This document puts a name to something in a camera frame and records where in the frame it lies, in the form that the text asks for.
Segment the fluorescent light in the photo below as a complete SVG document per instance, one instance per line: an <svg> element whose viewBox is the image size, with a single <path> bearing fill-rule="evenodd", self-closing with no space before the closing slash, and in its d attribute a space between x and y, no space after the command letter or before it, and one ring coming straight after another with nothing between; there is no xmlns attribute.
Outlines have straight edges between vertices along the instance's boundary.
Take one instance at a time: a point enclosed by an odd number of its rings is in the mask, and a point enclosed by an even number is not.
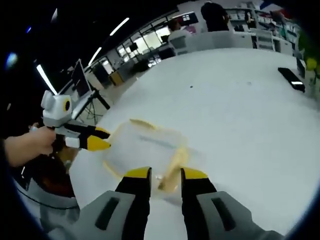
<svg viewBox="0 0 320 240"><path fill-rule="evenodd" d="M293 85L303 85L301 81L292 81L291 82Z"/></svg>
<svg viewBox="0 0 320 240"><path fill-rule="evenodd" d="M96 58L96 56L98 55L98 53L101 51L102 47L99 47L98 50L95 52L95 54L93 54L90 62L88 63L88 66L90 66L92 64L92 62L94 61L94 59Z"/></svg>
<svg viewBox="0 0 320 240"><path fill-rule="evenodd" d="M54 86L52 86L51 82L49 81L49 78L47 77L47 75L45 74L44 70L42 69L42 66L39 64L38 66L36 66L36 69L38 70L38 72L40 73L41 77L43 78L43 80L45 81L45 83L47 84L47 86L50 88L50 90L53 92L54 95L58 95L57 91L55 90Z"/></svg>
<svg viewBox="0 0 320 240"><path fill-rule="evenodd" d="M113 34L116 33L116 31L119 30L119 28L121 28L126 22L129 21L129 17L127 17L125 20L123 20L111 33L110 33L110 36L112 36Z"/></svg>

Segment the person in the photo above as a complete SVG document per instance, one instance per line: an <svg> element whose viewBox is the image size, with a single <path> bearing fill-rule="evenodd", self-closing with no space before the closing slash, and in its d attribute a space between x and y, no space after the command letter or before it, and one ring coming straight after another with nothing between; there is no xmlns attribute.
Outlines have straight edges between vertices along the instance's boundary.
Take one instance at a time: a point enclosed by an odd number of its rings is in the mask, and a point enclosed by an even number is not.
<svg viewBox="0 0 320 240"><path fill-rule="evenodd" d="M19 167L39 155L53 152L52 144L56 133L46 127L40 127L20 136L10 136L3 141L6 159L11 167Z"/></svg>
<svg viewBox="0 0 320 240"><path fill-rule="evenodd" d="M182 36L185 36L186 38L192 36L192 34L189 31L181 29L181 25L177 19L172 19L171 21L169 21L168 28L171 32L171 34L168 37L168 42Z"/></svg>
<svg viewBox="0 0 320 240"><path fill-rule="evenodd" d="M207 1L201 7L201 14L206 22L208 32L229 31L229 16L221 5Z"/></svg>

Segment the monitor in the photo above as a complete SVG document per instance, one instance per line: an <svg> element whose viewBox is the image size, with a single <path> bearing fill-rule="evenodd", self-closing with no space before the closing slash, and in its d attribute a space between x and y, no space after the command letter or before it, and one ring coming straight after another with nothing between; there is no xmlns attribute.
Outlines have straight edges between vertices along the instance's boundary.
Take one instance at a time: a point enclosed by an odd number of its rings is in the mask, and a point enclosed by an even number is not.
<svg viewBox="0 0 320 240"><path fill-rule="evenodd" d="M73 73L71 75L71 81L74 84L73 89L77 91L79 98L84 96L87 92L92 91L91 86L86 79L84 68L82 67L80 59L75 64Z"/></svg>
<svg viewBox="0 0 320 240"><path fill-rule="evenodd" d="M161 36L161 40L162 40L163 43L167 43L168 42L168 38L169 38L169 35Z"/></svg>
<svg viewBox="0 0 320 240"><path fill-rule="evenodd" d="M189 26L199 22L195 12L193 11L174 16L172 19L177 19L181 26Z"/></svg>
<svg viewBox="0 0 320 240"><path fill-rule="evenodd" d="M130 51L133 52L134 50L138 49L138 45L136 43L133 43L129 46L129 48L130 48Z"/></svg>

